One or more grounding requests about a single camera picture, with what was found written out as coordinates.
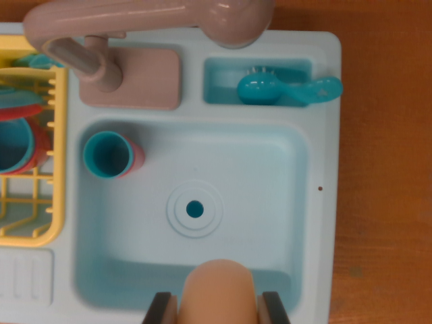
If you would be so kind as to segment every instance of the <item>faucet base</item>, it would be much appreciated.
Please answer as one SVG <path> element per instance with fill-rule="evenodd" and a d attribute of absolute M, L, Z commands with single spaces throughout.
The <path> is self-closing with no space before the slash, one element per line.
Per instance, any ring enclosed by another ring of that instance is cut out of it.
<path fill-rule="evenodd" d="M 80 83 L 80 98 L 93 107 L 174 110 L 181 101 L 181 62 L 170 49 L 113 47 L 109 55 L 123 72 L 121 86 L 102 92 Z"/>

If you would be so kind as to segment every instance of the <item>drain hole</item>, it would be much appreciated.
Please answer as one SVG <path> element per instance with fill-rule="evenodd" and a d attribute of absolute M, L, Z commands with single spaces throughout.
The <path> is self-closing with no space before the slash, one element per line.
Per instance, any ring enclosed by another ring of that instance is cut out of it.
<path fill-rule="evenodd" d="M 201 204 L 197 200 L 191 201 L 188 203 L 188 206 L 186 206 L 186 212 L 192 218 L 201 217 L 201 216 L 203 216 L 203 213 L 204 213 L 203 204 Z"/>

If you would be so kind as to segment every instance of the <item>yellow drying rack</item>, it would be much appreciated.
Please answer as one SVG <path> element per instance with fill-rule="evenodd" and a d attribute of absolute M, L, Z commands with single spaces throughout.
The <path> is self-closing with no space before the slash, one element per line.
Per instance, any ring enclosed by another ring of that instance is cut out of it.
<path fill-rule="evenodd" d="M 0 84 L 33 90 L 46 100 L 47 105 L 43 109 L 53 111 L 53 120 L 41 125 L 53 133 L 53 150 L 48 152 L 53 157 L 53 170 L 42 173 L 36 167 L 20 175 L 0 175 L 0 221 L 6 221 L 0 226 L 0 246 L 37 247 L 48 244 L 60 234 L 64 224 L 68 71 L 58 67 L 50 70 L 10 67 L 13 60 L 31 53 L 36 51 L 23 36 L 0 35 Z M 8 181 L 14 179 L 32 180 L 31 198 L 23 198 L 9 191 Z M 51 199 L 40 197 L 41 181 L 53 186 Z M 31 204 L 32 213 L 24 218 L 20 215 L 18 220 L 11 217 L 11 221 L 7 222 L 9 204 Z M 51 205 L 45 210 L 51 214 L 51 221 L 41 225 L 36 220 L 41 209 L 39 207 L 43 205 Z M 24 226 L 30 226 L 28 236 L 11 234 Z"/>

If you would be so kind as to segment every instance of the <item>pink faucet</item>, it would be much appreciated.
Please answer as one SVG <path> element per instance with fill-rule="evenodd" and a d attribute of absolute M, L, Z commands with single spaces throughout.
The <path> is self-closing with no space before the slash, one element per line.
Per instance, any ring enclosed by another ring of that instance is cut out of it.
<path fill-rule="evenodd" d="M 30 11 L 24 32 L 37 50 L 73 68 L 82 82 L 113 92 L 124 72 L 108 38 L 128 31 L 198 26 L 217 44 L 240 48 L 267 29 L 275 0 L 63 0 Z M 86 37 L 83 47 L 72 37 Z"/>

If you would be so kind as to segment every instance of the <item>blue cup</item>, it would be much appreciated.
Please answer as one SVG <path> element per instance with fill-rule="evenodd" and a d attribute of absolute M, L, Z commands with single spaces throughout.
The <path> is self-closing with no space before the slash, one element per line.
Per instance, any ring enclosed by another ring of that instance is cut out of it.
<path fill-rule="evenodd" d="M 139 168 L 144 159 L 137 159 L 141 149 L 128 138 L 116 132 L 93 135 L 84 147 L 84 164 L 95 176 L 105 179 L 119 178 Z"/>
<path fill-rule="evenodd" d="M 24 118 L 0 121 L 0 174 L 23 168 L 35 146 L 32 129 Z"/>

